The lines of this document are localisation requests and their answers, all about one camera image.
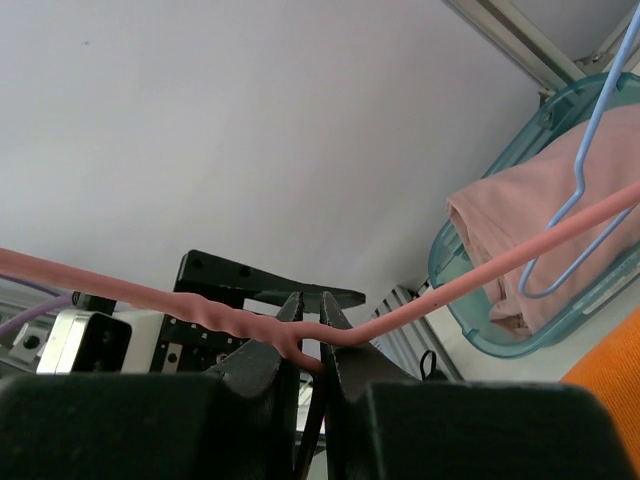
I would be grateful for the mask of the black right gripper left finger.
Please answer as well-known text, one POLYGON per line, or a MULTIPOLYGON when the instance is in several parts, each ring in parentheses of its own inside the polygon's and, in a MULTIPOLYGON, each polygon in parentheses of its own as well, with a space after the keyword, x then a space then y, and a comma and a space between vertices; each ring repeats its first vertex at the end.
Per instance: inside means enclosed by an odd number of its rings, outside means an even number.
POLYGON ((302 479, 299 374, 24 374, 1 382, 5 479, 302 479))

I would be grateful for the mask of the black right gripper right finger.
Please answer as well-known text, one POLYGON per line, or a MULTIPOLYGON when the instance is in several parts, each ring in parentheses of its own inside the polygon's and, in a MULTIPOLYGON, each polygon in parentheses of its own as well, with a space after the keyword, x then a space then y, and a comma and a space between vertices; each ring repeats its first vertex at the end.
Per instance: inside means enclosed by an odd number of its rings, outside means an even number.
POLYGON ((323 345, 333 479, 633 479, 604 406, 558 383, 427 381, 323 345))

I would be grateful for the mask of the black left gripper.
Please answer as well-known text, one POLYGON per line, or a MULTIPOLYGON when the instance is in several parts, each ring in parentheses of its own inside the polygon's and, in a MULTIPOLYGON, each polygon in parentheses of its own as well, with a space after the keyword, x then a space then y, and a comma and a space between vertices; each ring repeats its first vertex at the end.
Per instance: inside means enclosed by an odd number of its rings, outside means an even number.
MULTIPOLYGON (((291 294, 303 296, 304 311, 318 313, 329 293, 341 309, 365 303, 362 292, 302 283, 199 250, 181 259, 174 290, 194 293, 232 308, 247 300, 276 307, 291 294)), ((291 327, 299 313, 282 310, 274 316, 246 310, 201 311, 197 315, 166 315, 151 360, 153 373, 215 373, 232 380, 255 375, 271 380, 280 371, 320 372, 320 361, 302 353, 291 327)))

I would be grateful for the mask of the orange white tie-dye trousers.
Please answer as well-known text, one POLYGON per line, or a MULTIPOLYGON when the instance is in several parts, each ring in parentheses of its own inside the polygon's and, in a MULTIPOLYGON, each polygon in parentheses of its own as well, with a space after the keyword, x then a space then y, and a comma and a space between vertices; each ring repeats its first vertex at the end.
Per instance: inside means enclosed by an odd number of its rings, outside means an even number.
POLYGON ((639 309, 589 351, 563 377, 586 388, 620 428, 639 432, 639 309))

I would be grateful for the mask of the pink trousers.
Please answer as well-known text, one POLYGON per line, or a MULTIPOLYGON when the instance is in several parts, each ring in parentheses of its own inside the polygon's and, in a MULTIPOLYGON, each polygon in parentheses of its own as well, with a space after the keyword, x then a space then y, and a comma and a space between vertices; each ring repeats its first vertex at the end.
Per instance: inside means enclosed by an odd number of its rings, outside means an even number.
MULTIPOLYGON (((530 160, 449 197, 449 219, 473 265, 480 266, 545 229, 576 189, 574 160, 585 129, 579 124, 530 160)), ((586 191, 573 213, 638 181, 638 105, 604 113, 585 160, 585 178, 586 191)), ((490 322, 518 340, 531 336, 638 241, 639 212, 633 210, 556 292, 537 300, 521 296, 521 268, 486 284, 490 322)))

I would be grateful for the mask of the blue wire hanger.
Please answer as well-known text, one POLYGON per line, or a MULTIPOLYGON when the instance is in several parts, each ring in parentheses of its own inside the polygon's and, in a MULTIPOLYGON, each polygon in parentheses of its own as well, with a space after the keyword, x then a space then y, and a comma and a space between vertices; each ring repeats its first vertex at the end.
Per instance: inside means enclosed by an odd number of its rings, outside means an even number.
MULTIPOLYGON (((576 189, 571 197, 566 201, 566 203, 551 217, 549 223, 546 226, 547 230, 555 227, 561 220, 563 220, 564 217, 570 212, 570 210, 577 205, 577 203, 581 200, 586 192, 586 157, 603 117, 603 114, 606 111, 606 107, 608 106, 609 99, 617 86, 624 65, 630 57, 631 48, 634 45, 634 41, 638 33, 639 6, 636 6, 631 20, 629 21, 626 32, 622 38, 620 46, 614 56, 606 79, 600 90, 593 112, 587 123, 583 138, 577 150, 573 167, 576 189)), ((538 258, 529 261, 519 280, 519 294, 528 299, 541 299, 554 293, 569 278, 569 276, 572 275, 578 269, 578 267, 581 266, 587 260, 587 258, 604 242, 604 240, 617 228, 617 226, 631 213, 632 210, 633 207, 629 207, 618 214, 614 218, 614 220, 605 228, 605 230, 595 240, 593 240, 591 244, 573 261, 573 263, 548 288, 542 290, 541 292, 532 293, 527 287, 527 283, 538 262, 538 258)))

